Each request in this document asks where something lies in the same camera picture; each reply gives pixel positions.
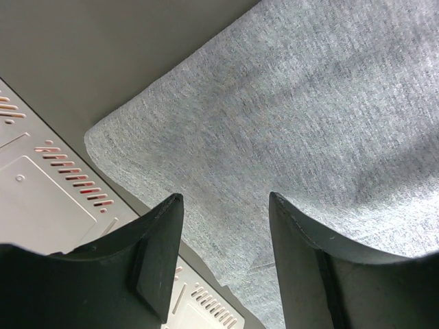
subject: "metal plate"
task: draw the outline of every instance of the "metal plate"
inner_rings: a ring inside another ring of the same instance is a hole
[[[49,183],[40,182],[41,185],[33,187],[34,191],[23,189],[25,199],[16,205],[15,217],[25,220],[29,216],[22,207],[24,200],[33,207],[44,203],[41,201],[42,196],[47,198],[47,204],[50,204],[51,200],[57,200],[56,207],[52,206],[46,211],[35,209],[32,218],[27,219],[41,223],[33,227],[34,234],[29,235],[26,226],[23,226],[21,231],[14,229],[13,237],[22,247],[41,254],[70,252],[78,245],[93,241],[138,217],[26,103],[0,80],[0,168],[22,156],[29,159],[34,164],[34,168],[38,168],[37,171],[28,174],[27,179],[39,172],[44,173]],[[2,177],[9,178],[5,173],[2,173]],[[2,184],[5,190],[9,187],[12,186]],[[10,207],[7,199],[0,197],[0,208],[7,207]],[[79,215],[77,211],[80,211],[82,215],[73,220],[73,215],[69,215],[69,211],[73,211],[72,214],[75,215]],[[1,215],[1,225],[4,224],[3,221],[8,220],[6,217],[4,214]],[[62,234],[54,239],[51,235],[54,233],[52,231],[54,228],[58,228],[56,232],[59,234],[68,229],[69,234]],[[4,242],[5,235],[2,234],[0,238],[2,239],[0,242]]]
[[[0,209],[0,243],[40,254],[70,252],[138,217],[1,80]],[[244,318],[178,257],[162,329],[243,327]]]
[[[0,195],[0,241],[27,249],[69,251],[96,222],[27,156],[0,169]]]
[[[162,329],[207,328],[243,329],[244,318],[179,258],[168,322]]]

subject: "red vent slot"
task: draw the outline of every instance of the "red vent slot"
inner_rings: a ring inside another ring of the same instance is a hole
[[[62,160],[62,159],[67,159],[67,156],[65,154],[45,154],[43,156],[43,159],[45,160]]]
[[[59,147],[35,147],[35,152],[59,152]]]
[[[87,200],[89,201],[99,200],[99,199],[105,199],[106,197],[108,197],[107,194],[90,195],[89,197],[87,197]]]
[[[26,114],[23,114],[23,113],[0,112],[0,117],[24,119],[26,117]]]
[[[51,162],[51,166],[53,167],[71,167],[75,165],[73,161],[62,161],[62,162]]]
[[[66,176],[66,180],[86,180],[87,178],[87,175]]]
[[[96,192],[100,192],[101,189],[99,187],[95,187],[95,188],[86,188],[84,190],[81,190],[80,193],[81,194],[88,194],[88,193],[96,193]]]
[[[15,105],[6,105],[6,104],[0,104],[0,108],[2,110],[18,110],[19,108]]]
[[[73,187],[86,187],[86,186],[93,186],[94,182],[81,182],[81,183],[75,183],[73,184]]]
[[[73,168],[73,169],[59,169],[58,173],[80,173],[81,169]]]
[[[113,203],[114,203],[113,200],[107,200],[107,201],[95,202],[93,205],[95,207],[102,207],[102,206],[109,206],[109,205],[111,205]]]

